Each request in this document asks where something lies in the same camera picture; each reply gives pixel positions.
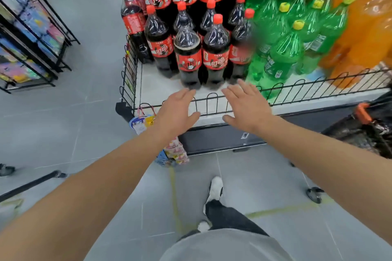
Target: black pants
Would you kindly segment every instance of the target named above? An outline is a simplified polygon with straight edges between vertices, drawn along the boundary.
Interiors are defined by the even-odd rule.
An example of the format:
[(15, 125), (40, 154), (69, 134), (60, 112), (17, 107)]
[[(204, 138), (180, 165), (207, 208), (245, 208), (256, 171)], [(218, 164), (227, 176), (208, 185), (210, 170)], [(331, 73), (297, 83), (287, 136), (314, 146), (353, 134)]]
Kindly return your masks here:
[[(258, 233), (269, 236), (263, 229), (241, 214), (232, 207), (226, 207), (218, 200), (211, 200), (205, 205), (205, 213), (210, 220), (212, 227), (210, 230), (232, 228), (252, 233)], [(199, 230), (192, 230), (185, 234), (182, 238), (186, 238), (198, 233)]]

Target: right hand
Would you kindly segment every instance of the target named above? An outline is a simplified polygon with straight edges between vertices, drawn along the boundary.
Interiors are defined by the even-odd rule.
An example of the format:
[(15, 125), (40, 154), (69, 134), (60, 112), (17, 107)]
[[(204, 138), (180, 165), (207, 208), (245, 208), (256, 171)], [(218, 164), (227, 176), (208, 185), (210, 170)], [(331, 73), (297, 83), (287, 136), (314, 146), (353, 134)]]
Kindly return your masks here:
[(230, 103), (235, 118), (223, 116), (223, 121), (244, 132), (256, 134), (262, 124), (275, 116), (271, 107), (255, 85), (238, 80), (238, 85), (229, 85), (222, 89)]

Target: gray tile floor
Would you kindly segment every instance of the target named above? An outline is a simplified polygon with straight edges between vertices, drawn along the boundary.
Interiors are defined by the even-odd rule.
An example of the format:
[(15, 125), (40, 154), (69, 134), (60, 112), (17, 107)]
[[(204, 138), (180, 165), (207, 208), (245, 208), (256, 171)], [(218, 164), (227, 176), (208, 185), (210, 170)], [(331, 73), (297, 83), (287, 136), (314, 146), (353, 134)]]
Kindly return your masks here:
[[(0, 193), (53, 170), (75, 173), (134, 136), (115, 113), (125, 27), (121, 0), (49, 0), (81, 41), (66, 54), (73, 68), (56, 87), (0, 93), (2, 162), (18, 167), (0, 178)], [(387, 260), (391, 247), (328, 197), (304, 193), (310, 180), (270, 146), (192, 157), (175, 169), (152, 164), (101, 234), (86, 261), (155, 261), (203, 219), (212, 177), (223, 203), (247, 214), (297, 260)], [(0, 206), (0, 228), (51, 192), (52, 179)]]

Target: left hand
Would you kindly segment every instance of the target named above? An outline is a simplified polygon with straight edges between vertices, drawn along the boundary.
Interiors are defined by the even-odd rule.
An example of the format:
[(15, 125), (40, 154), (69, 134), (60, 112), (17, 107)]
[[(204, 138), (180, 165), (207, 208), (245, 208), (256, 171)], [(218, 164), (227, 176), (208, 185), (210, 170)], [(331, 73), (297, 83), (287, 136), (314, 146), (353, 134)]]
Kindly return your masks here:
[(159, 109), (153, 127), (168, 134), (171, 140), (185, 133), (200, 117), (199, 112), (188, 116), (189, 104), (195, 94), (196, 90), (184, 88), (170, 95)]

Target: shoe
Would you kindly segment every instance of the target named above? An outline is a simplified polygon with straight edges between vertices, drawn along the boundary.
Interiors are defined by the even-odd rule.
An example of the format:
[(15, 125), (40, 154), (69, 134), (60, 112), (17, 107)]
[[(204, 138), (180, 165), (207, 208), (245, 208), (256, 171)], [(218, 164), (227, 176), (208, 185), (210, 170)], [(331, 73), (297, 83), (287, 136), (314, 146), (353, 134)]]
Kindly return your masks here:
[(211, 200), (220, 200), (223, 194), (223, 181), (220, 176), (216, 176), (210, 183), (210, 189), (208, 190), (208, 198), (203, 206), (203, 214), (205, 214), (205, 205)]
[(207, 221), (201, 221), (197, 226), (197, 230), (199, 230), (200, 232), (206, 232), (209, 229), (210, 229), (210, 225), (208, 224)]

